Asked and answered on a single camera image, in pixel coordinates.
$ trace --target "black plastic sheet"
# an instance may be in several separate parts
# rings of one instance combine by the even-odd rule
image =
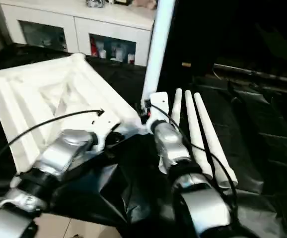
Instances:
[[[13,46],[0,53],[0,69],[62,56],[47,49]],[[140,101],[145,68],[87,60],[130,105]],[[201,93],[238,178],[241,223],[260,237],[287,238],[287,94],[209,78],[193,82],[189,89]],[[184,111],[183,107],[181,125],[187,133]],[[5,142],[0,125],[0,143]],[[156,233],[179,237],[170,186],[158,170],[158,161],[153,137],[134,136],[79,168],[75,174],[83,176],[55,193],[50,212],[116,226],[124,237]],[[8,152],[0,161],[0,180],[10,179],[14,172]],[[1,186],[0,195],[5,191]]]

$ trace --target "white cylindrical rod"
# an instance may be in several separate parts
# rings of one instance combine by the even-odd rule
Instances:
[[[227,162],[221,143],[218,140],[217,134],[215,132],[215,129],[213,127],[213,124],[207,112],[207,109],[203,103],[201,95],[199,93],[194,94],[194,99],[196,101],[196,105],[197,105],[197,108],[200,114],[202,126],[203,126],[204,133],[208,141],[209,149],[211,153],[214,154],[224,165],[234,185],[236,186],[238,183],[237,178],[235,176],[233,169],[231,169],[231,167],[229,166]],[[215,166],[215,177],[218,182],[218,185],[222,188],[229,188],[230,185],[228,183],[228,179],[223,169],[221,168],[221,166],[216,160],[214,160],[214,166]]]
[[[142,108],[145,108],[144,101],[149,99],[150,94],[157,91],[175,2],[176,0],[158,1],[147,71],[143,85]]]
[[[193,98],[190,90],[185,91],[185,102],[187,105],[191,142],[192,144],[204,149],[197,113],[195,111]],[[192,152],[197,163],[201,167],[203,174],[207,176],[207,178],[212,179],[213,178],[212,169],[211,165],[208,163],[206,153],[195,147],[192,147]]]
[[[177,90],[175,91],[171,117],[178,125],[180,125],[181,101],[182,101],[182,89],[177,88]]]

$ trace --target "cabinet countertop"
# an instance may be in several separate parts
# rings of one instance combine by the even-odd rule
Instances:
[[[155,10],[144,7],[105,4],[103,8],[86,6],[86,0],[0,0],[1,4],[76,16],[143,30],[152,30]]]

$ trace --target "white cabinet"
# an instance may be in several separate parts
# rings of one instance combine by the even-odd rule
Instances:
[[[74,17],[4,4],[1,7],[14,42],[79,52]]]
[[[0,3],[15,43],[146,66],[155,11],[116,4],[89,8],[85,0]]]

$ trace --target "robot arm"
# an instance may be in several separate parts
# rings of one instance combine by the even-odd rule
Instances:
[[[165,121],[155,123],[152,131],[172,184],[176,218],[187,233],[183,237],[206,237],[210,230],[230,225],[227,204],[191,159],[181,134]]]
[[[34,237],[37,226],[33,219],[48,208],[54,190],[74,161],[85,159],[85,153],[97,143],[94,133],[64,130],[1,200],[0,238]]]

